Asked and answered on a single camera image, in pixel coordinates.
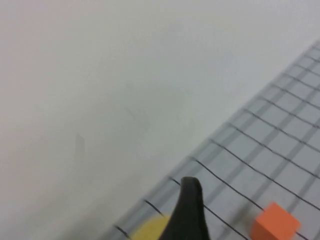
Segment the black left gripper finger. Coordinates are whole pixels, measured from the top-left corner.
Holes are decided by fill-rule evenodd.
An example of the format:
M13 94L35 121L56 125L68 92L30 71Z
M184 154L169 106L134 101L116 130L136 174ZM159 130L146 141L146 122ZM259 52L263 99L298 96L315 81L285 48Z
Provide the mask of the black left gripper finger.
M203 190L195 177L183 177L180 193L168 224L159 237L161 240L209 240Z

